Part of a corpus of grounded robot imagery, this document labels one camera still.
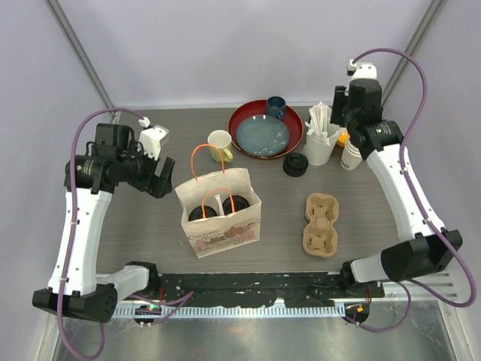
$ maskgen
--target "gray wall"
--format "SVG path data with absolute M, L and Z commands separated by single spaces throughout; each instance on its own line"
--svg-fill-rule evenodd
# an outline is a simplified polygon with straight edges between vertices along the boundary
M 416 174 L 435 211 L 450 229 L 461 231 L 464 237 L 461 255 L 469 263 L 478 284 L 481 281 L 479 14 L 481 2 L 447 2 L 416 54 L 426 71 L 429 93 L 425 111 L 408 146 Z M 398 121 L 406 129 L 420 95 L 419 76 L 410 68 L 389 99 L 387 118 Z M 466 299 L 465 276 L 455 261 L 450 269 Z M 472 308 L 460 311 L 460 315 L 470 319 L 467 325 L 472 341 L 479 341 L 481 296 Z
M 45 327 L 31 300 L 59 249 L 71 139 L 102 103 L 44 2 L 3 1 L 0 14 L 0 358 L 23 361 Z
M 331 100 L 347 61 L 404 49 L 429 0 L 61 0 L 114 103 Z M 383 83 L 396 59 L 379 58 Z

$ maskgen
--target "cup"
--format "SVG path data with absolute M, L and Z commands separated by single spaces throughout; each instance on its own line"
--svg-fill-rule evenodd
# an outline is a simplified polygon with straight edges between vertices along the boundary
M 339 138 L 340 127 L 335 124 L 328 123 L 328 138 L 329 145 L 326 141 L 322 141 L 314 134 L 309 134 L 306 137 L 306 144 L 302 153 L 306 156 L 307 161 L 311 165 L 323 165 L 326 164 L 331 156 L 332 150 L 336 145 L 336 141 Z
M 271 96 L 265 102 L 265 115 L 283 120 L 286 115 L 286 101 L 280 96 Z
M 356 169 L 362 162 L 362 156 L 359 153 L 358 148 L 354 147 L 350 141 L 347 139 L 344 145 L 343 155 L 340 158 L 340 165 L 347 171 L 352 171 Z
M 232 155 L 232 137 L 225 130 L 214 130 L 207 137 L 207 143 L 218 147 L 222 152 L 224 162 L 232 162 L 234 156 Z M 218 163 L 221 163 L 219 152 L 216 148 L 209 147 L 210 156 Z

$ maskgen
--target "blue ceramic plate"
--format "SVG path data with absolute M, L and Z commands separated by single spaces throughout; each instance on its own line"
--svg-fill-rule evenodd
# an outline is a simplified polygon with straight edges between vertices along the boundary
M 253 156 L 276 156 L 289 143 L 289 130 L 283 121 L 268 115 L 254 115 L 237 128 L 237 143 Z

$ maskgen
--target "red lacquer tray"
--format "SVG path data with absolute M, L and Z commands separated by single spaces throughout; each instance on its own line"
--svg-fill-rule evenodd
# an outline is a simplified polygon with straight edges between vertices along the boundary
M 258 115 L 265 114 L 265 102 L 267 100 L 255 100 L 253 102 L 241 105 L 228 120 L 227 131 L 232 137 L 232 143 L 234 146 L 240 150 L 242 153 L 257 159 L 275 159 L 280 156 L 285 156 L 287 153 L 292 152 L 301 143 L 302 136 L 304 135 L 304 123 L 302 123 L 301 118 L 291 107 L 286 108 L 286 115 L 284 116 L 283 122 L 286 124 L 289 130 L 289 143 L 286 149 L 275 156 L 254 156 L 248 152 L 245 152 L 239 144 L 237 143 L 236 134 L 239 125 L 247 118 Z

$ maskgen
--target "white connector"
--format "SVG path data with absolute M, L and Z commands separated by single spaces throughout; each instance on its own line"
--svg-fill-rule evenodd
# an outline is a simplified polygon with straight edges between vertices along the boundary
M 143 117 L 142 119 L 138 120 L 138 123 L 141 125 L 141 127 L 148 128 L 150 126 L 150 119 Z
M 352 62 L 349 61 L 347 68 L 348 74 L 351 75 L 351 80 L 355 79 L 377 79 L 377 69 L 372 62 Z

